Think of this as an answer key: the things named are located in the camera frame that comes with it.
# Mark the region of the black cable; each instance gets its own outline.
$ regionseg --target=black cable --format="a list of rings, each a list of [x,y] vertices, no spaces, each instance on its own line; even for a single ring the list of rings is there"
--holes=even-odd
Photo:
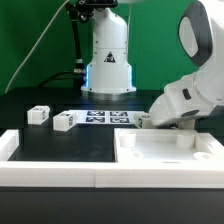
[[[48,82],[52,82],[52,81],[58,81],[58,80],[75,80],[75,79],[79,79],[80,77],[73,77],[73,78],[56,78],[56,79],[51,79],[51,80],[48,80]]]
[[[66,75],[66,74],[73,74],[74,75],[74,71],[64,71],[64,72],[58,72],[55,75],[50,76],[49,78],[47,78],[46,80],[44,80],[43,82],[41,82],[37,87],[44,87],[45,84],[47,84],[49,81],[54,80],[55,78],[61,76],[61,75]]]
[[[70,17],[70,21],[72,24],[72,31],[73,31],[73,40],[75,44],[75,54],[76,54],[76,68],[84,69],[84,64],[82,61],[82,53],[80,47],[80,40],[79,40],[79,30],[78,30],[78,11],[76,10],[75,5],[71,3],[67,3],[65,6],[68,15]]]

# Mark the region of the white tray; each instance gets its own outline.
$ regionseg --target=white tray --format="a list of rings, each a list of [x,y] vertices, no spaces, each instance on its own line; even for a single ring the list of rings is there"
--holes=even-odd
[[[124,136],[135,145],[122,147]],[[193,136],[192,147],[177,144],[178,135]],[[117,162],[160,162],[180,161],[224,161],[224,147],[210,134],[194,130],[161,130],[161,129],[115,129],[115,159]]]

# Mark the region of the black table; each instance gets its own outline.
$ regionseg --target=black table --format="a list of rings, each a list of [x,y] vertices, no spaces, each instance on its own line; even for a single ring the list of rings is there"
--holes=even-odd
[[[79,126],[67,134],[49,131],[51,120],[42,127],[29,127],[26,124],[26,112],[35,105],[50,105],[51,116],[68,109],[77,110],[132,110],[148,111],[161,91],[138,91],[135,98],[120,102],[101,102],[80,97],[72,89],[59,88],[17,88],[0,97],[0,127],[19,129],[21,141],[25,148],[17,150],[12,160],[29,161],[107,161],[113,162],[113,128],[102,131],[101,126]],[[209,132],[223,144],[223,114],[206,120],[197,121],[196,129]],[[51,149],[43,157],[45,148],[39,150],[35,134],[48,133],[49,138],[68,138],[81,131],[81,138],[95,139],[93,133],[109,136],[100,143],[101,148],[111,142],[106,153],[99,149],[98,155],[91,155],[89,150],[77,156],[67,150],[64,152]],[[224,222],[224,190],[223,189],[96,189],[96,188],[31,188],[0,187],[0,221],[1,223],[152,223],[152,224],[222,224]]]

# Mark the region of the cable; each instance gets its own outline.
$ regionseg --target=cable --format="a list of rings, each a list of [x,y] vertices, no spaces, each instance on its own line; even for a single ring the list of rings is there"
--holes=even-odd
[[[39,39],[37,40],[37,42],[34,44],[33,48],[30,50],[29,54],[26,56],[26,58],[24,59],[24,61],[22,62],[22,64],[17,68],[17,70],[15,71],[14,75],[12,76],[12,78],[10,79],[7,88],[5,90],[5,93],[7,93],[12,85],[12,82],[14,81],[14,79],[16,78],[16,76],[18,75],[18,73],[20,72],[20,70],[22,69],[22,67],[25,65],[25,63],[27,62],[27,60],[30,58],[30,56],[33,54],[34,50],[36,49],[36,47],[38,46],[38,44],[40,43],[40,41],[42,40],[42,38],[44,37],[45,33],[48,31],[48,29],[50,28],[50,26],[52,25],[52,23],[54,22],[54,20],[56,19],[56,17],[58,16],[58,14],[60,13],[60,11],[64,8],[64,6],[69,2],[70,0],[66,0],[62,6],[57,10],[57,12],[54,14],[54,16],[52,17],[51,21],[49,22],[49,24],[47,25],[47,27],[45,28],[45,30],[43,31],[43,33],[40,35]]]
[[[56,79],[49,79],[45,84],[47,84],[48,82],[52,82],[52,81],[58,81],[58,80],[76,80],[76,79],[80,79],[80,77],[73,77],[73,78],[56,78]]]
[[[41,82],[37,87],[43,87],[46,83],[48,83],[49,81],[54,80],[56,77],[61,76],[61,75],[65,75],[65,74],[74,74],[74,71],[64,71],[64,72],[58,72],[55,75],[50,76],[49,78],[47,78],[46,80],[44,80],[43,82]]]

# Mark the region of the white robot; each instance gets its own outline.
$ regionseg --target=white robot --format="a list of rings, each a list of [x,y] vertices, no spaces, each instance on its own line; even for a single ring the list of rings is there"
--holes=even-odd
[[[199,69],[165,87],[149,110],[154,126],[206,117],[224,106],[224,0],[194,1],[181,18],[179,39]]]
[[[81,22],[93,18],[93,58],[87,66],[82,95],[119,100],[136,91],[132,86],[132,67],[127,62],[128,27],[110,10],[117,4],[117,0],[79,0],[76,4]]]

